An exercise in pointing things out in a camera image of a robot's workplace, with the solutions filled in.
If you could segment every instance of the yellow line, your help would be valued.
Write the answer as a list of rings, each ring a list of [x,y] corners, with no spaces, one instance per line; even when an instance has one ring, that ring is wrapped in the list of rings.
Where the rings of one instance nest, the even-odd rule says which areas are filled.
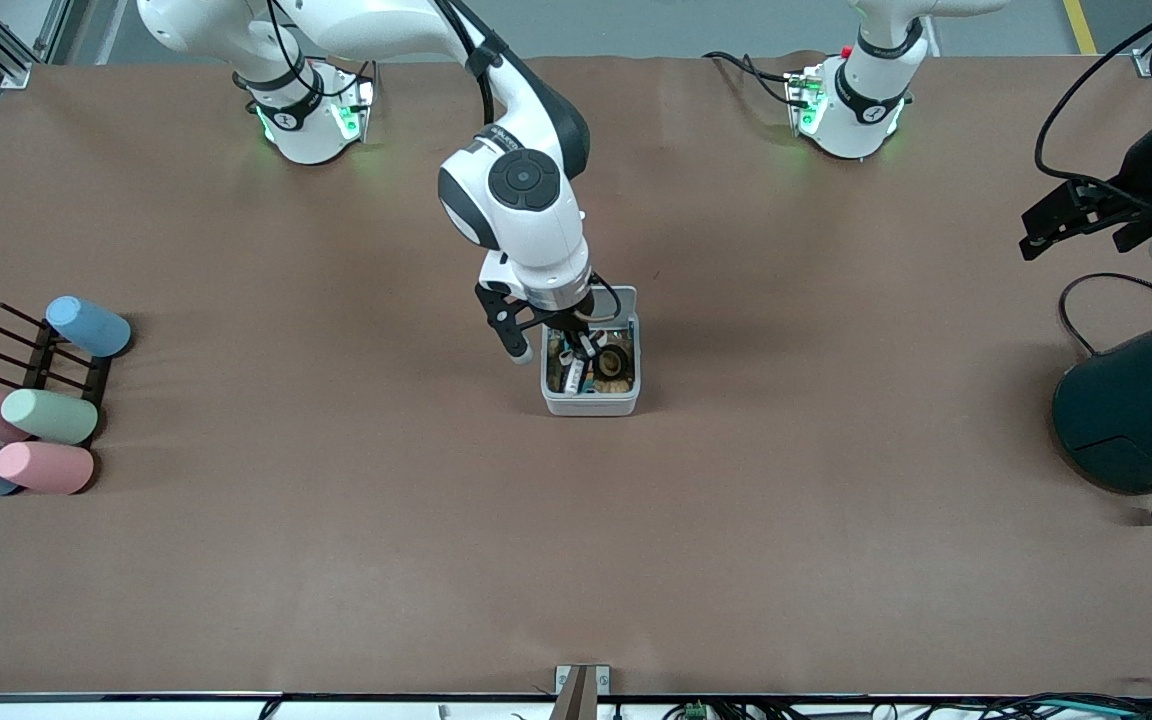
[[[1074,40],[1078,43],[1078,52],[1084,55],[1100,55],[1092,40],[1092,28],[1087,26],[1087,15],[1083,14],[1081,0],[1064,0],[1064,14],[1069,15],[1069,26],[1074,29]]]

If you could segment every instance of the green cylindrical container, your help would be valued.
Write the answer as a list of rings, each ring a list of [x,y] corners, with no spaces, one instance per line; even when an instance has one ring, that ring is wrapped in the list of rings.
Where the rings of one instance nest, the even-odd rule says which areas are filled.
[[[3,419],[29,434],[61,445],[78,445],[96,430],[96,406],[47,389],[18,389],[6,396]]]
[[[1094,479],[1152,492],[1152,331],[1064,374],[1052,401],[1061,445]]]

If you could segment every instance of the table surface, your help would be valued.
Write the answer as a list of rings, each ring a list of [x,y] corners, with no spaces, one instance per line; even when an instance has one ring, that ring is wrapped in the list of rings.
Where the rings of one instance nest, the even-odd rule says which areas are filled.
[[[708,61],[536,61],[593,128],[594,265],[639,288],[624,419],[548,416],[484,323],[435,199],[477,129],[457,68],[387,68],[373,142],[313,168],[223,68],[35,68],[0,105],[0,300],[89,296],[138,343],[100,483],[0,498],[0,691],[529,691],[570,661],[626,692],[1151,691],[1152,500],[1071,471],[1047,410],[1061,288],[1152,265],[1016,250],[1085,65],[929,61],[858,164]],[[1150,126],[1124,60],[1049,159],[1108,174]],[[1071,313],[1114,343],[1152,296]]]

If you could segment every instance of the brown table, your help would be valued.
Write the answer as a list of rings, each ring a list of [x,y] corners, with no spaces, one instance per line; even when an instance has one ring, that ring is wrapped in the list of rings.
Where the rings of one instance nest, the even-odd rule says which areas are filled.
[[[302,168],[223,68],[36,68],[0,105],[0,300],[78,293],[141,341],[101,482],[0,498],[0,691],[526,691],[566,661],[627,692],[1146,691],[1144,501],[1046,412],[1061,287],[1152,265],[1015,247],[1086,63],[929,61],[856,164],[708,61],[536,61],[593,128],[594,264],[641,291],[614,420],[551,418],[475,304],[435,200],[461,70],[388,68],[374,143]],[[1112,173],[1152,124],[1105,74],[1053,164]],[[1071,311],[1116,342],[1152,296]]]

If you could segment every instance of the container of small parts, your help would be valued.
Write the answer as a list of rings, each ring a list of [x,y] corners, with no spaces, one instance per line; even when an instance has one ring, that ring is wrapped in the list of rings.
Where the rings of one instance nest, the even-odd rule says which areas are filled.
[[[637,291],[631,286],[596,286],[594,318],[590,323],[593,340],[600,347],[593,363],[575,359],[563,333],[545,327],[540,354],[540,393],[554,415],[581,418],[613,418],[634,414],[643,387],[643,351],[639,347],[639,316],[635,309]],[[621,301],[616,311],[616,298]]]

